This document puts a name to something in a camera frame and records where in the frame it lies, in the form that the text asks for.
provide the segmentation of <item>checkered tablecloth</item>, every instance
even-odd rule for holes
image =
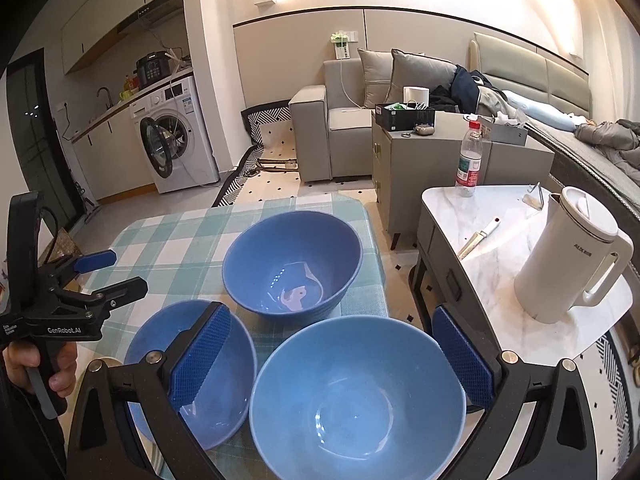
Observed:
[[[244,322],[261,367],[296,330],[283,329],[238,307],[222,283],[222,261],[231,243],[252,224],[302,209],[325,211],[341,218],[356,230],[362,242],[362,268],[334,315],[388,316],[382,262],[366,209],[352,198],[327,194],[187,211],[133,223],[113,243],[117,263],[94,272],[86,288],[95,290],[141,276],[148,283],[148,294],[144,300],[114,310],[104,323],[102,339],[82,345],[95,356],[124,361],[133,336],[149,317],[176,301],[201,298],[225,303]],[[255,449],[248,421],[209,456],[227,480],[275,479]],[[162,476],[170,478],[166,468]]]

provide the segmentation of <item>kettle lid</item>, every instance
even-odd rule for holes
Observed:
[[[607,241],[615,240],[618,235],[616,219],[589,193],[577,187],[565,187],[560,202],[572,218],[592,235]]]

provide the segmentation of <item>tissue box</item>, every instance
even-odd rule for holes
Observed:
[[[482,136],[491,142],[503,142],[505,144],[514,144],[516,146],[524,146],[527,142],[527,130],[524,124],[520,126],[510,126],[509,124],[495,124],[484,117],[479,118],[482,130]]]
[[[416,124],[435,126],[436,110],[387,110],[386,105],[376,105],[376,124],[388,132],[407,132],[415,128]]]

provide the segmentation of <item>knife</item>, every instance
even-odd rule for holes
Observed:
[[[462,247],[462,249],[458,251],[458,257],[460,258],[460,260],[464,260],[465,257],[471,251],[473,251],[482,240],[487,238],[488,235],[490,235],[496,230],[498,225],[500,225],[500,219],[494,218],[493,220],[491,220],[491,222],[489,222],[489,225],[487,227],[482,229],[482,231],[476,231],[472,235],[472,237],[469,238],[469,241],[464,245],[464,247]]]

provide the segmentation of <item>faucet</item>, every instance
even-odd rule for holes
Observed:
[[[96,97],[100,97],[100,92],[102,90],[106,90],[107,91],[107,97],[109,99],[109,106],[107,106],[107,110],[109,108],[113,108],[113,101],[111,100],[111,92],[109,92],[109,89],[106,86],[101,86],[100,88],[98,88],[98,93],[95,96]]]

